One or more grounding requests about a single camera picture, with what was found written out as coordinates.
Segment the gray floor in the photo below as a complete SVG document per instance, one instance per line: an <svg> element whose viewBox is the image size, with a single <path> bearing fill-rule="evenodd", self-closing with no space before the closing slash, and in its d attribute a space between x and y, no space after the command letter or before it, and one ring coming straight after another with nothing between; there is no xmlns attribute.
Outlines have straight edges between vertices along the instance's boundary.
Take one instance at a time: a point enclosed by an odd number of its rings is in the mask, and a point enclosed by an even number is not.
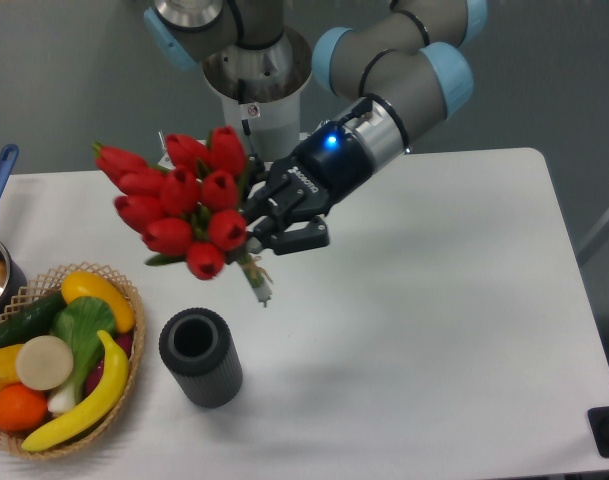
<svg viewBox="0 0 609 480"><path fill-rule="evenodd" d="M156 132L205 135L223 122L199 71L173 70L144 29L144 0L0 1L0 149L16 172L94 169L99 140L155 158ZM287 23L314 45L333 26L388 14L381 0L290 0ZM472 101L416 152L533 147L546 157L574 245L609 206L609 0L490 0L462 51ZM302 128L346 102L311 82ZM583 275L609 355L609 243Z"/></svg>

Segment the bok choy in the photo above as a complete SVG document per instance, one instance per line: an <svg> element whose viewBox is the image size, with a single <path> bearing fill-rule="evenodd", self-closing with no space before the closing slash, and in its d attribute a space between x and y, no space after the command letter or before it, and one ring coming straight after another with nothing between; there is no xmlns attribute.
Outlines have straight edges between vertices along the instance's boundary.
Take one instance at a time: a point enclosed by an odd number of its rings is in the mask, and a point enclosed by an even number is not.
<svg viewBox="0 0 609 480"><path fill-rule="evenodd" d="M115 334L115 317L106 302L95 297L73 300L57 314L51 335L61 338L73 351L73 371L68 379L51 392L48 409L61 415L82 401L84 382L101 360L104 349L99 330Z"/></svg>

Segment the orange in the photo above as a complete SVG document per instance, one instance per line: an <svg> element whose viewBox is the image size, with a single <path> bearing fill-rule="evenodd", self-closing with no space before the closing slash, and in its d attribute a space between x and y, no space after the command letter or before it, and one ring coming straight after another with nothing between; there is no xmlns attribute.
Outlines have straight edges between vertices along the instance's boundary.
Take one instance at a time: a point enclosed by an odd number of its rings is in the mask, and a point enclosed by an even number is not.
<svg viewBox="0 0 609 480"><path fill-rule="evenodd" d="M21 432L38 427L48 411L46 396L21 383L0 390L0 430Z"/></svg>

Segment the wicker basket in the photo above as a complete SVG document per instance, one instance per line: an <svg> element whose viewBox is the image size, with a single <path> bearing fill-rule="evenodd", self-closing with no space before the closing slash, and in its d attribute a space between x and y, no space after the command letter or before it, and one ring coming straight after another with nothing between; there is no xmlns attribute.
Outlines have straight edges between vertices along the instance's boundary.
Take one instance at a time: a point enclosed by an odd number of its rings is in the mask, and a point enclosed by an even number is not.
<svg viewBox="0 0 609 480"><path fill-rule="evenodd" d="M140 360L142 358L142 351L144 347L144 335L146 330L144 325L144 308L142 307L142 301L137 289L126 277L109 266L89 264L85 262L80 265L60 266L58 268L49 270L46 274L39 275L36 279L31 280L26 287L22 287L18 292L18 295L12 298L11 304L4 309L4 313L0 316L0 322L6 321L10 315L20 311L25 305L28 305L38 298L57 290L62 284L64 277L76 270L93 272L106 278L122 293L122 295L124 295L133 308L133 312L135 314L135 334L133 338L133 352L130 359L131 365L128 381L124 392L122 393L122 397L119 399L117 405L115 405L115 407L91 433L77 441L66 442L44 452L26 452L21 448L22 442L24 438L26 438L25 435L7 434L0 431L0 450L8 452L16 457L28 460L51 460L77 452L80 449L90 445L111 426L113 421L124 408L126 399L133 389L133 384Z"/></svg>

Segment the tulip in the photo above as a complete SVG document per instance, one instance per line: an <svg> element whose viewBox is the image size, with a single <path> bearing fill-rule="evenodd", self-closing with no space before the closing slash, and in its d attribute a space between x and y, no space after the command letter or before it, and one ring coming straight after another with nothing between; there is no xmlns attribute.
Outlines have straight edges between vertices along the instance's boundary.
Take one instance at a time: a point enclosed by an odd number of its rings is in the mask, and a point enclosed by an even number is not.
<svg viewBox="0 0 609 480"><path fill-rule="evenodd" d="M122 175L117 187L126 195L149 195L157 197L164 184L164 174L159 170L147 168L141 172L129 172Z"/></svg>
<svg viewBox="0 0 609 480"><path fill-rule="evenodd" d="M235 208L239 202L237 184L230 173L217 170L202 182L202 204L212 212Z"/></svg>
<svg viewBox="0 0 609 480"><path fill-rule="evenodd" d="M144 232L149 223L166 216L162 203L155 197L121 196L115 199L114 204L124 223L140 234Z"/></svg>
<svg viewBox="0 0 609 480"><path fill-rule="evenodd" d="M246 167L246 153L232 127L220 127L211 134L211 158L208 162L212 170L224 170L234 177Z"/></svg>
<svg viewBox="0 0 609 480"><path fill-rule="evenodd" d="M115 185L126 173L142 172L148 164L139 155L115 147L98 147L95 159L97 168L102 170Z"/></svg>
<svg viewBox="0 0 609 480"><path fill-rule="evenodd" d="M229 252L246 241L246 220L235 210L217 212L208 224L208 237L224 252Z"/></svg>
<svg viewBox="0 0 609 480"><path fill-rule="evenodd" d="M200 280L210 280L224 268L224 254L212 243L194 242L186 252L186 265Z"/></svg>
<svg viewBox="0 0 609 480"><path fill-rule="evenodd" d="M193 212L199 199L200 184L188 168L179 166L166 175L160 189L160 201L166 213L178 216Z"/></svg>
<svg viewBox="0 0 609 480"><path fill-rule="evenodd" d="M204 163L208 164L211 157L211 152L206 145L188 135L167 135L166 150L173 165L186 167L193 175L198 174L197 159L202 159Z"/></svg>
<svg viewBox="0 0 609 480"><path fill-rule="evenodd" d="M154 252L164 255L184 255L193 242L193 229L180 218L162 218L149 223L142 240Z"/></svg>

